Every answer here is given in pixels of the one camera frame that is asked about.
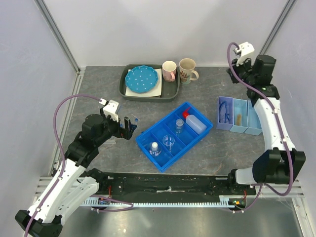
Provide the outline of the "test tube brush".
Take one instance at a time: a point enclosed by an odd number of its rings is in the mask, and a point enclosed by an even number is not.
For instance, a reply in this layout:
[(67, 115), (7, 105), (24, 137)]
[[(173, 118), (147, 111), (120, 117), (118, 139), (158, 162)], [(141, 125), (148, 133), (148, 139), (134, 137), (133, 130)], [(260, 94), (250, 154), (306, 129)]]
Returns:
[(236, 125), (242, 126), (242, 108), (243, 108), (243, 101), (236, 100)]

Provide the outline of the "round glass flask white stopper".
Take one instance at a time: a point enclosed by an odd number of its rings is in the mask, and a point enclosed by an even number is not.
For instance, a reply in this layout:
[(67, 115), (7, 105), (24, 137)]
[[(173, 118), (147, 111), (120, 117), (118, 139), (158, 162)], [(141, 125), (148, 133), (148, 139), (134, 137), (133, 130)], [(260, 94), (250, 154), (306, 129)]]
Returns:
[(157, 142), (151, 142), (148, 145), (148, 151), (153, 158), (158, 158), (162, 155), (161, 147)]

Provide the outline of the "blue safety glasses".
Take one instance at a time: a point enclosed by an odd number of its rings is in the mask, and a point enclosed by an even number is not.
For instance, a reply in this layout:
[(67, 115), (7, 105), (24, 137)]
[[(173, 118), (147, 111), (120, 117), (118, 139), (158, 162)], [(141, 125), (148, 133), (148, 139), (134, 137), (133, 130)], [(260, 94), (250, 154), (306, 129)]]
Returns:
[(219, 122), (231, 123), (230, 105), (227, 100), (224, 100), (219, 105)]

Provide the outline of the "clear glass beaker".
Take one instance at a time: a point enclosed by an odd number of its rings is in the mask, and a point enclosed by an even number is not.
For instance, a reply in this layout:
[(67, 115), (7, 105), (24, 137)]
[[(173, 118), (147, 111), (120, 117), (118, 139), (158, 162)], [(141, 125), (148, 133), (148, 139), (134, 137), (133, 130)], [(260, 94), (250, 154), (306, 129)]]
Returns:
[(172, 150), (172, 147), (175, 143), (175, 138), (170, 135), (170, 134), (167, 134), (163, 137), (162, 139), (162, 143), (164, 144), (164, 146), (169, 150), (171, 151)]

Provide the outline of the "glass stoppered bottle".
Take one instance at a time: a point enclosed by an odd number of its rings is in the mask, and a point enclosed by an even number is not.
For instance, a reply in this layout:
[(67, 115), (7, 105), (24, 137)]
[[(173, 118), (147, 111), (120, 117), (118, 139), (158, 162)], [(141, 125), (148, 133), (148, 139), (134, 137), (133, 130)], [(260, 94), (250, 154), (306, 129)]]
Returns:
[(177, 119), (175, 122), (175, 134), (179, 136), (183, 131), (184, 121), (182, 119)]

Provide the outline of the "white wash bottle red cap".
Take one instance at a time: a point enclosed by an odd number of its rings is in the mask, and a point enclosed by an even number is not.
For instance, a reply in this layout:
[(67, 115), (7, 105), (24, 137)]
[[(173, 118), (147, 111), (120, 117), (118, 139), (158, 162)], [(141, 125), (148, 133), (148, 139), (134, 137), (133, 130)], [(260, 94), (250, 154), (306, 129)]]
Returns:
[(202, 134), (207, 126), (201, 122), (195, 115), (189, 113), (189, 109), (191, 107), (186, 108), (186, 110), (182, 113), (183, 118), (185, 119), (186, 124), (198, 135)]

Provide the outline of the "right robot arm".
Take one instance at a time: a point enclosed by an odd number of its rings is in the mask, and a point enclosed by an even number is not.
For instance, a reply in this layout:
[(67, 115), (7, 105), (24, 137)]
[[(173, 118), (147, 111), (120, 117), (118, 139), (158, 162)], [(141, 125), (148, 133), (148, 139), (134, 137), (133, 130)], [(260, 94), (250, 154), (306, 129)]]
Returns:
[(244, 185), (285, 184), (292, 186), (306, 161), (303, 151), (298, 151), (291, 141), (281, 114), (280, 95), (271, 83), (275, 58), (259, 55), (242, 64), (229, 60), (227, 70), (233, 83), (247, 87), (247, 97), (256, 112), (264, 136), (265, 151), (250, 168), (237, 169), (235, 177), (226, 182), (227, 191), (238, 194)]

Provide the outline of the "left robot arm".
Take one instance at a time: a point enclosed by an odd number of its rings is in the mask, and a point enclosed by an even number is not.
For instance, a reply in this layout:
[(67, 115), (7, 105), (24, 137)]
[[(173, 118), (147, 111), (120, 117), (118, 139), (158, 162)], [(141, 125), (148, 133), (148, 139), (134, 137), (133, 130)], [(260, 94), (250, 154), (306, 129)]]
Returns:
[(120, 121), (112, 120), (111, 116), (87, 116), (44, 192), (29, 209), (17, 212), (15, 220), (25, 231), (24, 235), (59, 236), (68, 218), (89, 196), (104, 194), (108, 181), (92, 175), (84, 177), (73, 190), (71, 187), (99, 154), (101, 145), (113, 136), (129, 140), (136, 127), (128, 117), (121, 127)]

